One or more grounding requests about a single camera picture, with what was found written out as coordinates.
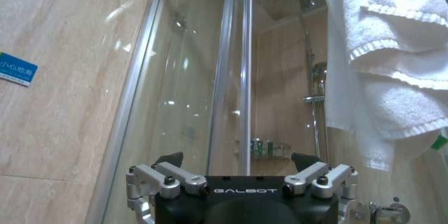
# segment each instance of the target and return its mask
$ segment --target shower head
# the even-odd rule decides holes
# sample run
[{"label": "shower head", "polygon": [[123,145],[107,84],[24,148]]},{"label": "shower head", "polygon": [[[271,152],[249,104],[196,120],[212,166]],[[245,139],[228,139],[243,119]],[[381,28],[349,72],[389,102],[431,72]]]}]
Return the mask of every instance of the shower head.
[{"label": "shower head", "polygon": [[325,79],[327,77],[327,62],[316,63],[313,66],[313,78]]},{"label": "shower head", "polygon": [[259,3],[273,20],[304,14],[325,4],[317,0],[259,0]]}]

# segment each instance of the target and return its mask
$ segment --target rain shower head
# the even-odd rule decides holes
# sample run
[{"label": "rain shower head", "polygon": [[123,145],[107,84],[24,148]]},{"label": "rain shower head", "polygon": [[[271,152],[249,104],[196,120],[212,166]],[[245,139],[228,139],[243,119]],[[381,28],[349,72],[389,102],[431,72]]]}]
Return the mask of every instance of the rain shower head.
[{"label": "rain shower head", "polygon": [[325,4],[317,0],[259,0],[259,3],[273,20],[304,14]]}]

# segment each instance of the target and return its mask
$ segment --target marble tile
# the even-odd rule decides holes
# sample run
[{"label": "marble tile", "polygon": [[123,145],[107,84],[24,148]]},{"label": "marble tile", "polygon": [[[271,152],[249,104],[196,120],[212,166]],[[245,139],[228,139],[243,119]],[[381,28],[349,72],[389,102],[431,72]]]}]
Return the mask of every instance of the marble tile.
[{"label": "marble tile", "polygon": [[148,0],[0,0],[0,51],[39,65],[0,80],[0,174],[95,182]]},{"label": "marble tile", "polygon": [[84,223],[93,184],[0,176],[0,222]]}]

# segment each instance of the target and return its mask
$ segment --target green object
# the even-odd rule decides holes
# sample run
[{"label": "green object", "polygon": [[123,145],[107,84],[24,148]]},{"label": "green object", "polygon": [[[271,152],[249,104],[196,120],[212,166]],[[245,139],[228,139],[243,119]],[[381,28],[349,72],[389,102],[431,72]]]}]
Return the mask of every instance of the green object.
[{"label": "green object", "polygon": [[437,140],[432,144],[431,148],[433,148],[435,150],[440,150],[447,143],[448,139],[443,135],[439,135]]}]

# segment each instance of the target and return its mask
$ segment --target blue label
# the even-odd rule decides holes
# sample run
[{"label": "blue label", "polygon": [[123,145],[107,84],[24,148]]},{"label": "blue label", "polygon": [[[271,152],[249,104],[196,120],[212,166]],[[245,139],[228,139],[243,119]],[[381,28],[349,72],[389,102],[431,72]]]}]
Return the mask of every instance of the blue label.
[{"label": "blue label", "polygon": [[37,66],[0,52],[0,78],[29,86]]}]

